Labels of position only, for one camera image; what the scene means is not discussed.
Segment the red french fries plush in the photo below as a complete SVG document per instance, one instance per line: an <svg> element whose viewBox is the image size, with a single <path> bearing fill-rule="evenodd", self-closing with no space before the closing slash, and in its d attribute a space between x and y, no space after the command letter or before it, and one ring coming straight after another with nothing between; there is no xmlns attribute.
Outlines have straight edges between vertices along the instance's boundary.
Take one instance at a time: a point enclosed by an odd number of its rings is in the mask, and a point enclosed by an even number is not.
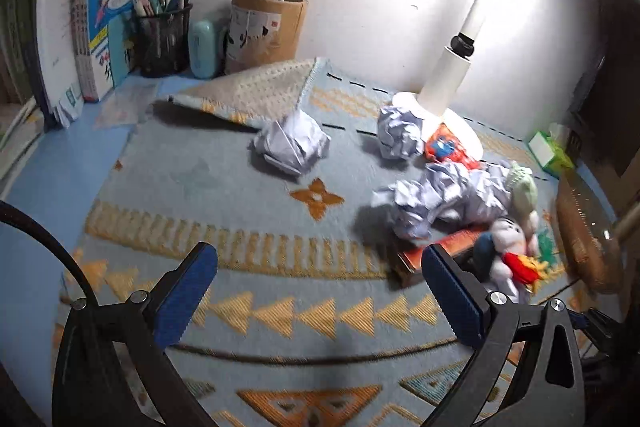
<svg viewBox="0 0 640 427"><path fill-rule="evenodd" d="M540 281L547 280L549 262L540 261L527 255L504 253L502 261L511 270L512 279L530 291L534 291Z"/></svg>

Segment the patterned blue woven mat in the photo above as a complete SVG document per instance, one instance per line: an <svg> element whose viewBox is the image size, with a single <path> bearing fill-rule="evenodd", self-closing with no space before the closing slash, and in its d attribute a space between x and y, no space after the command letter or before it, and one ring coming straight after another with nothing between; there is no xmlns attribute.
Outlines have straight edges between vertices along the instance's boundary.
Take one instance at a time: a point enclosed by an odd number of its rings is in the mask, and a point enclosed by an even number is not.
<svg viewBox="0 0 640 427"><path fill-rule="evenodd" d="M396 279L400 245L372 194L420 178L385 162L390 91L316 58L238 80L242 98L288 100L330 136L293 179L253 155L258 109L157 103L94 201L75 260L101 303L150 289L192 247L218 272L171 362L223 426L416 426L470 351L421 275Z"/></svg>

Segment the cardboard pen holder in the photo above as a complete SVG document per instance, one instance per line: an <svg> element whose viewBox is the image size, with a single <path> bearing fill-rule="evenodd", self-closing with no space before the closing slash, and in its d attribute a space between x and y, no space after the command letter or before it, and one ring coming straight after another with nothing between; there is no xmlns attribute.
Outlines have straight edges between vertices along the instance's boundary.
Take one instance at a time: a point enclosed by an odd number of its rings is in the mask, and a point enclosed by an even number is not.
<svg viewBox="0 0 640 427"><path fill-rule="evenodd" d="M307 0L231 0L226 75L294 60Z"/></svg>

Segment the mint green case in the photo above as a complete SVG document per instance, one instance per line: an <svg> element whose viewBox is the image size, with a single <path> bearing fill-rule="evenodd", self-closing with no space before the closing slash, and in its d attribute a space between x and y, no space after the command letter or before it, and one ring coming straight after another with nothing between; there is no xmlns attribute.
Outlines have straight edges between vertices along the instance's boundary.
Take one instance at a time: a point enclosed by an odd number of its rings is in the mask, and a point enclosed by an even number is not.
<svg viewBox="0 0 640 427"><path fill-rule="evenodd" d="M188 35L190 64L198 79L210 79L216 72L215 29L209 20L191 24Z"/></svg>

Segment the green tissue box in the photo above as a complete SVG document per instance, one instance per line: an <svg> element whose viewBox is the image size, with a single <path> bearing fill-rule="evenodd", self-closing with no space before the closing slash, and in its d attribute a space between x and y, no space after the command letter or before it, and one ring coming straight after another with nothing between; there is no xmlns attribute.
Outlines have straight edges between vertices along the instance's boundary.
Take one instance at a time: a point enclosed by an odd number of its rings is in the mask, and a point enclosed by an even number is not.
<svg viewBox="0 0 640 427"><path fill-rule="evenodd" d="M549 130L536 131L527 143L544 172L559 178L565 170L576 168L574 160L567 154L566 147L570 139L570 128L562 124L550 124Z"/></svg>

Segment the green-headed plush toy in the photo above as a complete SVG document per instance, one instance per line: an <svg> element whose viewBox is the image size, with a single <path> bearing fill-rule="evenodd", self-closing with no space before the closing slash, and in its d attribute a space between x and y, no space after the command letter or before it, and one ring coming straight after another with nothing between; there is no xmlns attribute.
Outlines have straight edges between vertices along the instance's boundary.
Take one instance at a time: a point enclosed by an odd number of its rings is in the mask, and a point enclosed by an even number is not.
<svg viewBox="0 0 640 427"><path fill-rule="evenodd" d="M539 255L537 212L538 191L533 171L511 162L504 186L511 194L510 216L518 222L526 239L526 254L529 257Z"/></svg>

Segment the paper pile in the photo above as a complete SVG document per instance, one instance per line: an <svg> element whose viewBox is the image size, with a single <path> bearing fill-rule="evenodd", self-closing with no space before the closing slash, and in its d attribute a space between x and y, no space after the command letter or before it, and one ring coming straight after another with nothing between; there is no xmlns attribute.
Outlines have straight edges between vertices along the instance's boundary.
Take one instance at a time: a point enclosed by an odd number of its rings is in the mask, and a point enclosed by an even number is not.
<svg viewBox="0 0 640 427"><path fill-rule="evenodd" d="M506 186L510 169L461 162L428 164L416 180L398 180L373 192L371 205L390 210L393 232L401 239L428 239L438 220L450 225L490 225L511 204Z"/></svg>

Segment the blue and white mouse plush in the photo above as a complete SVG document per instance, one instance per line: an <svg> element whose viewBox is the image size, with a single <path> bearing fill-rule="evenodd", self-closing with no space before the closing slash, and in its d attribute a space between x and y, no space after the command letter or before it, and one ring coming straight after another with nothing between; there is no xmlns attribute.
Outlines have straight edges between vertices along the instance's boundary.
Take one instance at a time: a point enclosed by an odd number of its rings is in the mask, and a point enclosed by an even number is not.
<svg viewBox="0 0 640 427"><path fill-rule="evenodd" d="M512 303L528 303L525 286L512 279L511 270L502 261L504 253L527 255L524 232L509 216L498 218L480 234L473 246L472 265L486 291L500 291Z"/></svg>

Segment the white paper ball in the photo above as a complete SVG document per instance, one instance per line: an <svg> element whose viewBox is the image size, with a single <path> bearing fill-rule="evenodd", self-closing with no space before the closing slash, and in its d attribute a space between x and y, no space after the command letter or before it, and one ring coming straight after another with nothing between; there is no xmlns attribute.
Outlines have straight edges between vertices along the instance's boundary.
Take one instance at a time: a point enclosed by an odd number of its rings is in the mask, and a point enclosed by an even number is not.
<svg viewBox="0 0 640 427"><path fill-rule="evenodd" d="M380 108L376 135L378 147L384 159L409 160L422 155L423 119L410 109L387 105Z"/></svg>

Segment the white desk lamp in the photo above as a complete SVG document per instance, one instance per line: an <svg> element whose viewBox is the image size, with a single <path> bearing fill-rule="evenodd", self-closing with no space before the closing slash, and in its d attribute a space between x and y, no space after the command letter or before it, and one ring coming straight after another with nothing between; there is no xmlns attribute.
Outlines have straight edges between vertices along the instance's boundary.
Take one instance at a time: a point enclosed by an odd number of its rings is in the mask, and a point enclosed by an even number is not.
<svg viewBox="0 0 640 427"><path fill-rule="evenodd" d="M457 34L442 50L435 66L428 71L420 92L398 92L392 105L404 115L390 126L393 134L402 131L402 147L411 152L425 154L427 143L446 124L465 148L466 155L475 161L484 155L475 131L450 108L454 95L471 67L475 43L489 7L494 0L473 0L468 14Z"/></svg>

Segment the woven golden basket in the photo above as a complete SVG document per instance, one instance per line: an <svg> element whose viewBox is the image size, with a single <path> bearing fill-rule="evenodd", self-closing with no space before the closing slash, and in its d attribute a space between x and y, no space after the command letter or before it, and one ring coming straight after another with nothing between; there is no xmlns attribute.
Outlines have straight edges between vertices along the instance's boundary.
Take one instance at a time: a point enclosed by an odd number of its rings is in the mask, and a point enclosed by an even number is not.
<svg viewBox="0 0 640 427"><path fill-rule="evenodd" d="M600 200L575 170L561 174L555 212L572 270L590 291L617 294L623 285L620 243Z"/></svg>

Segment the orange snack packet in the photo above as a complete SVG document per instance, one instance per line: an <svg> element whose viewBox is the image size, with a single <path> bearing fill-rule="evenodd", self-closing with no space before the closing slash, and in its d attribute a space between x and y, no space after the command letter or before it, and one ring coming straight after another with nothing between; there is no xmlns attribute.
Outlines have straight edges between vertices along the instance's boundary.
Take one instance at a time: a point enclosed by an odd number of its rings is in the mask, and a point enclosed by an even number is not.
<svg viewBox="0 0 640 427"><path fill-rule="evenodd" d="M425 142L424 156L429 162L452 161L462 164L469 170L480 168L480 162L468 154L446 124L440 124L430 139Z"/></svg>

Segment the black mesh pen cup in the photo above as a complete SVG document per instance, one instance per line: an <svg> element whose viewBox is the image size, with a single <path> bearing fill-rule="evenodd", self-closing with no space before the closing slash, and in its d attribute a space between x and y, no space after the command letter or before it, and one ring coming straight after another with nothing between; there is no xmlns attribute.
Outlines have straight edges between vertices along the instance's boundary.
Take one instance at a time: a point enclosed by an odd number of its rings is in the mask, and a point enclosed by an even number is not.
<svg viewBox="0 0 640 427"><path fill-rule="evenodd" d="M188 33L192 5L182 10L134 17L137 60L141 75L160 78L190 67Z"/></svg>

